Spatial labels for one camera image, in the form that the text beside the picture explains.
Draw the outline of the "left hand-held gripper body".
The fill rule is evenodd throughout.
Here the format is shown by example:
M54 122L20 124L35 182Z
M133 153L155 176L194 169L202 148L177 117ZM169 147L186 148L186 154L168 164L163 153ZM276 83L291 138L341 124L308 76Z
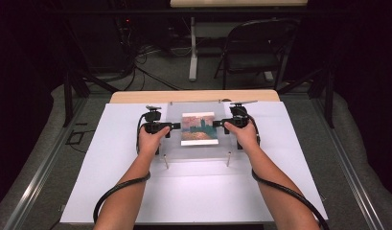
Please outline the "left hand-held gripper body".
M147 105L147 109L149 110L147 113L144 114L145 117L145 131L147 133L157 133L162 128L166 127L167 123L160 123L161 119L161 112L160 107Z

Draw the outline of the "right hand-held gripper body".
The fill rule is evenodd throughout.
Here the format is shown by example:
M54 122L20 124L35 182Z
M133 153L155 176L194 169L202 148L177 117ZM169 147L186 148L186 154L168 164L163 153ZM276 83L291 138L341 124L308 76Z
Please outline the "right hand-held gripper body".
M235 127L246 127L249 122L254 123L254 118L248 114L242 102L233 102L230 106L231 118L222 119L221 122L229 123Z

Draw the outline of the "clear acrylic photo frame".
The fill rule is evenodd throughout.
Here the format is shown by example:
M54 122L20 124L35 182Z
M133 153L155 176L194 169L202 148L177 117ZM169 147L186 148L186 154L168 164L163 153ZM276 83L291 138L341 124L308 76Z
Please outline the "clear acrylic photo frame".
M172 103L167 107L166 121L180 123L183 113L191 112L214 112L215 120L231 118L232 115L228 106L221 102L191 102L191 103ZM216 127L219 143L217 145L205 146L182 146L181 129L171 131L171 137L162 141L160 148L161 156L166 156L169 163L180 161L226 161L228 154L233 152L236 146L234 139L224 133L222 126Z

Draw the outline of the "painting print with white border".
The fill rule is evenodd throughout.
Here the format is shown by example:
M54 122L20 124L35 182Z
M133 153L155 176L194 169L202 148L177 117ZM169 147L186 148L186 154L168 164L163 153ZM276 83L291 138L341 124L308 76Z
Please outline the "painting print with white border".
M181 145L217 145L219 139L217 129L213 126L214 120L214 112L183 113L181 118Z

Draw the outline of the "person's left hand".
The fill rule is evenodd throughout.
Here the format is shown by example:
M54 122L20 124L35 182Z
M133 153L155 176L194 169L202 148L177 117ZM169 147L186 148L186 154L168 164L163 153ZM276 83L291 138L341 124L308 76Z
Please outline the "person's left hand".
M164 127L156 133L147 133L142 127L139 132L138 150L141 157L152 158L160 146L161 139L170 132L168 127Z

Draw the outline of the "person's right hand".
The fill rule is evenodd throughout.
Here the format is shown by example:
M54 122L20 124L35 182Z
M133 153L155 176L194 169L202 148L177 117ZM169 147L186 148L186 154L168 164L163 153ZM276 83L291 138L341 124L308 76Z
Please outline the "person's right hand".
M259 148L257 133L251 122L248 122L245 127L236 127L225 122L224 127L236 136L238 142L247 153Z

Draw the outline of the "wooden table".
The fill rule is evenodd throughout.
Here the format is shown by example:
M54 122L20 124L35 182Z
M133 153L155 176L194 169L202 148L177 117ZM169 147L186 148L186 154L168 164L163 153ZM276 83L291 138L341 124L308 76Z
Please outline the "wooden table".
M111 96L111 104L158 104L169 102L205 101L279 102L275 90L181 90L181 91L120 91Z

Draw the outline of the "black folding chair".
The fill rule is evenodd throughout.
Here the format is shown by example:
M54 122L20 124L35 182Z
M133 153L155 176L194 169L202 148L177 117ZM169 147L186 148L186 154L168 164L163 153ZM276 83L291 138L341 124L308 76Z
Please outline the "black folding chair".
M298 26L291 18L251 20L236 26L226 37L215 73L216 78L222 72L222 88L228 75L265 72L276 73L277 87Z

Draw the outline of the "white board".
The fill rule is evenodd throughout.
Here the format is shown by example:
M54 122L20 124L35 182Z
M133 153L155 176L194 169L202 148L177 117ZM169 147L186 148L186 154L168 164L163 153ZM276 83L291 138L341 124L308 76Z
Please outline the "white board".
M254 102L246 107L260 132L269 158L319 211L325 210L286 107L281 102ZM147 110L143 103L106 105L83 160L62 222L89 224L100 197L112 188L136 157L136 127ZM245 153L236 145L226 161L169 163L157 155L150 168L140 224L226 224L270 222L271 214L251 175Z

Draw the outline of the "white desk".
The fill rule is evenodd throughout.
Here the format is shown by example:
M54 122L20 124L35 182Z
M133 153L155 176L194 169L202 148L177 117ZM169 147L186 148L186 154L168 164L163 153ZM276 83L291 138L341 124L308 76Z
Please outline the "white desk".
M173 9L186 10L243 10L250 8L305 8L309 0L170 0ZM197 75L197 45L198 38L227 37L236 26L234 19L228 22L201 22L199 16L191 16L191 61L189 81L195 81Z

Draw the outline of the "dark computer tower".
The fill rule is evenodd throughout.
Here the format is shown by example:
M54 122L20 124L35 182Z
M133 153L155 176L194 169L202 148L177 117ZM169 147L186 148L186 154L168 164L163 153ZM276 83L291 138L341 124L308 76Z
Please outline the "dark computer tower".
M134 64L136 48L133 41L134 33L132 32L130 20L128 18L117 16L115 23L119 33L120 43L126 55L127 65L131 67Z

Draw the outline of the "black metal frame stand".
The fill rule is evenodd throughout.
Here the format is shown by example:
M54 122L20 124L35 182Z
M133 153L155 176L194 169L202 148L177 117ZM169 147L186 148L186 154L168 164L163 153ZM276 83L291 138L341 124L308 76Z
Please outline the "black metal frame stand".
M315 69L306 76L295 80L291 84L284 86L278 90L279 94L286 94L293 88L301 85L303 82L312 80L312 84L308 90L311 99L319 98L322 92L325 92L324 118L330 128L334 128L333 106L334 106L334 68L325 66Z
M68 127L74 118L73 92L76 92L79 97L83 98L87 98L91 93L85 81L91 81L110 93L115 93L118 89L95 77L88 70L87 64L82 59L82 50L79 47L79 43L74 40L74 35L69 32L69 26L65 20L62 19L61 22L64 24L63 28L66 31L62 46L64 52L63 60L66 66L66 74L63 78L65 102L63 126Z

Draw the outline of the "aluminium rail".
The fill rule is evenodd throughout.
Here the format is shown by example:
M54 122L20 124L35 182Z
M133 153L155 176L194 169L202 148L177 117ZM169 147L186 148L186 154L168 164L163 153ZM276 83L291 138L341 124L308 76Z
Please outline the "aluminium rail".
M86 103L87 99L76 100L76 105L73 107L75 117L71 120L69 126L61 129L54 146L42 160L34 177L32 178L32 181L26 188L7 224L2 230L21 230L27 216L30 214L38 196L49 178L50 173L56 165L58 158L64 150L73 150L79 154L85 154L84 150L79 149L83 134L77 134L74 130L74 126L75 122L83 112Z
M333 142L336 150L336 160L348 182L350 190L355 198L359 210L361 211L369 230L384 230L383 225L380 222L379 216L370 200L368 193L365 191L359 177L354 169L348 154L343 148L343 145L334 128L329 126L329 123L324 117L325 109L319 99L313 99L311 101L320 121L328 133L331 141Z

